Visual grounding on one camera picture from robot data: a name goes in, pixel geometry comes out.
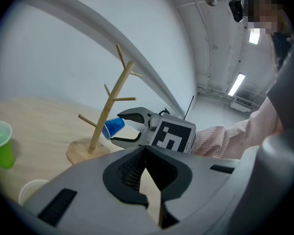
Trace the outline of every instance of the green cup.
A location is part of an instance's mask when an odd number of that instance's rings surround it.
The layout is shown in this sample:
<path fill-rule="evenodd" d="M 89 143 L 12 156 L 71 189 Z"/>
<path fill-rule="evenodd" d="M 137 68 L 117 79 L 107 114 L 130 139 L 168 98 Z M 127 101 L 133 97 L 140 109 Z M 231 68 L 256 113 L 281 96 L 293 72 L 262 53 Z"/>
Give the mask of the green cup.
<path fill-rule="evenodd" d="M 3 121 L 0 121 L 0 166 L 11 168 L 14 164 L 14 155 L 11 146 L 12 128 Z"/>

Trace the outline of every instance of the white wall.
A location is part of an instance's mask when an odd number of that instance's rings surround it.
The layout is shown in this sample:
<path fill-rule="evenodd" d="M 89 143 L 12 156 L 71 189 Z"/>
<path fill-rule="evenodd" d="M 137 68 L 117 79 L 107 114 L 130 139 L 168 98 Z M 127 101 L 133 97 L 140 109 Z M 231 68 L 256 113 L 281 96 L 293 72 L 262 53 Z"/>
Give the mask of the white wall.
<path fill-rule="evenodd" d="M 198 96 L 189 121 L 196 124 L 197 131 L 201 131 L 218 125 L 228 128 L 248 117 L 249 114 L 230 108 L 227 102 L 209 96 Z"/>
<path fill-rule="evenodd" d="M 196 91 L 193 57 L 168 0 L 82 0 L 91 1 L 133 41 L 187 111 Z M 17 3 L 1 24 L 0 100 L 37 96 L 101 110 L 107 99 L 103 84 L 112 89 L 122 70 L 120 61 L 99 43 L 30 5 Z M 137 101 L 116 102 L 111 117 L 139 106 L 173 112 L 136 76 L 129 76 L 119 95 L 129 96 Z"/>

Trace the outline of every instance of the wooden stand base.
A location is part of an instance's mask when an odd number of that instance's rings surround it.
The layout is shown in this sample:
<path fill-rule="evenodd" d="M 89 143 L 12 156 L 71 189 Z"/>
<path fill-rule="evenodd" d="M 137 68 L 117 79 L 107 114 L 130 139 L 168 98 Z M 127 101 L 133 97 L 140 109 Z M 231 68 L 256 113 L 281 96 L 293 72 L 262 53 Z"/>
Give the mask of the wooden stand base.
<path fill-rule="evenodd" d="M 80 139 L 70 143 L 67 151 L 67 158 L 73 165 L 88 159 L 93 159 L 110 154 L 110 150 L 100 142 L 97 143 L 94 153 L 92 155 L 89 154 L 88 148 L 90 145 L 90 141 L 90 139 Z"/>

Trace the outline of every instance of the fluorescent light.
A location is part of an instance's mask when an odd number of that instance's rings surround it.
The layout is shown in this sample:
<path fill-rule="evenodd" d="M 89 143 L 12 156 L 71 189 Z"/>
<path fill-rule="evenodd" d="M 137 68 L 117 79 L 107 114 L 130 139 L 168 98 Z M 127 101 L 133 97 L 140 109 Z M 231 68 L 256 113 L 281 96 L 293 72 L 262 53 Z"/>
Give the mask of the fluorescent light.
<path fill-rule="evenodd" d="M 250 30 L 250 36 L 249 36 L 249 42 L 252 44 L 258 44 L 260 37 L 260 29 L 251 29 Z"/>
<path fill-rule="evenodd" d="M 237 89 L 239 88 L 241 83 L 243 82 L 244 78 L 245 78 L 245 75 L 242 74 L 242 73 L 239 73 L 239 75 L 238 75 L 232 89 L 229 92 L 229 96 L 233 96 L 235 94 L 235 92 L 237 91 Z"/>

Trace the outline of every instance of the striped shirt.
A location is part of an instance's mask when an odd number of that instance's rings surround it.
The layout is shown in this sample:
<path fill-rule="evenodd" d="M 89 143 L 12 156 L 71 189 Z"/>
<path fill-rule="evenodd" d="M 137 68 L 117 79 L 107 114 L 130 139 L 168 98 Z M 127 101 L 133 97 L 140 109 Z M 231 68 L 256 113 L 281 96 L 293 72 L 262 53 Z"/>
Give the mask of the striped shirt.
<path fill-rule="evenodd" d="M 192 154 L 227 159 L 240 159 L 244 151 L 273 134 L 283 131 L 282 123 L 270 100 L 266 98 L 249 119 L 225 129 L 214 126 L 196 133 Z"/>

